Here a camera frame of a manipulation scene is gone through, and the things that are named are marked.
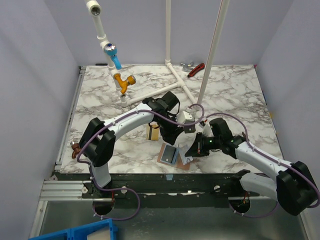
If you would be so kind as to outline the single black VIP card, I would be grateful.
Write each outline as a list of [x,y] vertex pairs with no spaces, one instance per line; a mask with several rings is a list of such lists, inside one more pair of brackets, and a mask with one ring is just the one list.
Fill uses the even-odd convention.
[[164,147],[160,161],[169,165],[174,165],[177,160],[177,154],[178,154],[178,150],[176,147],[171,145],[166,145]]

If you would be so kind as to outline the pink leather card holder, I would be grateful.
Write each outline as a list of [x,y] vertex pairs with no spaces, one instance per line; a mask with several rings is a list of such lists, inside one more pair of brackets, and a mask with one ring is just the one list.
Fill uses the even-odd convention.
[[191,156],[185,156],[189,146],[178,145],[178,147],[172,146],[167,143],[163,143],[157,158],[157,162],[169,167],[188,171],[190,169],[193,158]]

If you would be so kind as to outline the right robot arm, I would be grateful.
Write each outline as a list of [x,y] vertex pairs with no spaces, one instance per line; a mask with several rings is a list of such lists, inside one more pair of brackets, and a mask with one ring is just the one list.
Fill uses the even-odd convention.
[[186,157],[206,157],[213,151],[222,151],[232,158],[245,162],[264,175],[241,170],[233,176],[230,191],[241,196],[254,192],[277,201],[290,215],[297,216],[306,208],[320,204],[320,191],[308,167],[301,161],[295,163],[276,158],[254,146],[244,136],[233,135],[223,118],[209,122],[213,135],[196,134]]

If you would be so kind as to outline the black VIP card stack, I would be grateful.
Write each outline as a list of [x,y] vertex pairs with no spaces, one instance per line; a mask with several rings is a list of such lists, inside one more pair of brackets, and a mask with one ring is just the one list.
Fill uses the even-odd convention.
[[194,133],[196,131],[196,126],[194,124],[192,124],[192,125],[184,125],[183,129],[184,129],[184,133],[185,134],[191,134],[191,133]]

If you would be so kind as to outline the gold credit card stack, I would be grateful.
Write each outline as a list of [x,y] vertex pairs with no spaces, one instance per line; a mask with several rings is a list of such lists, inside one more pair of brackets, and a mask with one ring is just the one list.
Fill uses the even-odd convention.
[[157,124],[148,124],[146,126],[146,139],[149,141],[158,141],[160,127]]

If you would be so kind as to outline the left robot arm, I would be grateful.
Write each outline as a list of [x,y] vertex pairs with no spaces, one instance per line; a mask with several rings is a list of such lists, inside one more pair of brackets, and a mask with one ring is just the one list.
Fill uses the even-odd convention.
[[170,112],[179,105],[177,96],[169,91],[161,98],[147,97],[135,108],[117,117],[104,121],[95,117],[89,122],[79,146],[81,153],[89,160],[89,171],[95,183],[93,191],[99,197],[107,197],[111,191],[108,161],[113,156],[116,141],[142,125],[155,122],[162,139],[174,145],[184,131],[182,126],[178,126],[177,115]]

